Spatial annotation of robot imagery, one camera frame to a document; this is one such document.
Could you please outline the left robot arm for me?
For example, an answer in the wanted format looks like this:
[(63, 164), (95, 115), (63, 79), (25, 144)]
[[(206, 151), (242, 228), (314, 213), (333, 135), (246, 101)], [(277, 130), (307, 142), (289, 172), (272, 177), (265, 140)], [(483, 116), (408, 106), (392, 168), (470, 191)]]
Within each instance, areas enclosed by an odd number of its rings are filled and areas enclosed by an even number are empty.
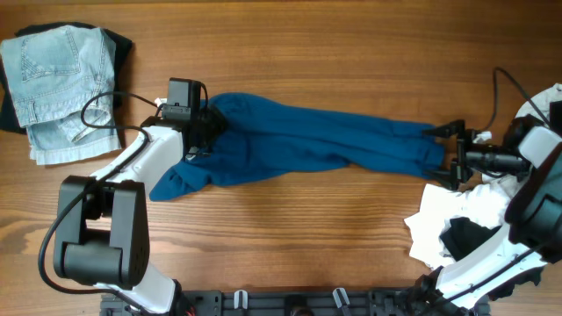
[(56, 275), (82, 285), (75, 295), (110, 294), (132, 315), (194, 314), (179, 282), (149, 261), (147, 195), (171, 167), (208, 156), (226, 127), (202, 82), (169, 79), (167, 99), (137, 126), (131, 146), (91, 176), (62, 182), (57, 218), (40, 247), (43, 281), (67, 291), (47, 275), (52, 245)]

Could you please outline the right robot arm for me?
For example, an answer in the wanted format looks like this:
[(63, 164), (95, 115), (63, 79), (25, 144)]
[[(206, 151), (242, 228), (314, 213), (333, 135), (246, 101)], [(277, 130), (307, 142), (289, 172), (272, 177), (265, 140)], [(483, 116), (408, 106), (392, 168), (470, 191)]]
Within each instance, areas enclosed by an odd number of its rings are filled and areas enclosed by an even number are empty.
[(538, 118), (514, 119), (501, 146), (475, 145), (477, 131), (463, 120), (427, 131), (456, 136), (455, 169), (525, 175), (510, 200), (504, 224), (463, 259), (421, 276), (407, 293), (411, 315), (469, 315), (492, 292), (510, 286), (529, 271), (561, 259), (561, 138)]

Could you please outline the blue polo shirt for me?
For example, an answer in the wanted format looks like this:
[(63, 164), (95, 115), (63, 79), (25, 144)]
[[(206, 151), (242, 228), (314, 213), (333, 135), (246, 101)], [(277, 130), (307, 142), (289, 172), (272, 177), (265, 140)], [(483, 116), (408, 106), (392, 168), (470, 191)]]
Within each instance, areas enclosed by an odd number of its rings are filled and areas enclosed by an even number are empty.
[(350, 164), (423, 177), (444, 160), (443, 145), (425, 135), (429, 124), (292, 107), (246, 93), (220, 94), (210, 103), (227, 130), (208, 156), (170, 168), (151, 200), (179, 198), (209, 184), (226, 187)]

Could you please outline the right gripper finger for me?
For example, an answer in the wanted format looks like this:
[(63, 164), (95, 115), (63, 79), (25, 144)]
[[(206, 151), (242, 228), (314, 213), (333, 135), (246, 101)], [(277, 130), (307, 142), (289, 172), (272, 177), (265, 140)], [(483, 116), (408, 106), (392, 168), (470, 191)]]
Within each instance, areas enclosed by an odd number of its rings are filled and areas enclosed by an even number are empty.
[(423, 130), (422, 133), (427, 136), (448, 139), (451, 136), (458, 135), (465, 131), (465, 121), (457, 119), (442, 126)]
[(425, 170), (424, 174), (430, 179), (438, 182), (447, 190), (457, 190), (459, 186), (458, 177), (453, 170), (436, 169)]

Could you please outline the white t-shirt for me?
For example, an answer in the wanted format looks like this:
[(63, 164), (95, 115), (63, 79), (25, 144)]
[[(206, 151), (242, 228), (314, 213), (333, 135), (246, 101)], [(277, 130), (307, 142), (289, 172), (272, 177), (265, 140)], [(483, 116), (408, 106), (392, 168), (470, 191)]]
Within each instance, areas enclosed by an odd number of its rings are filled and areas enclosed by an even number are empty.
[(420, 210), (405, 219), (411, 237), (409, 255), (424, 262), (431, 269), (459, 261), (451, 247), (445, 245), (441, 235), (460, 218), (479, 231), (492, 232), (505, 223), (504, 214), (509, 202), (525, 184), (515, 176), (494, 179), (482, 177), (482, 184), (464, 192), (446, 190), (428, 184), (425, 186)]

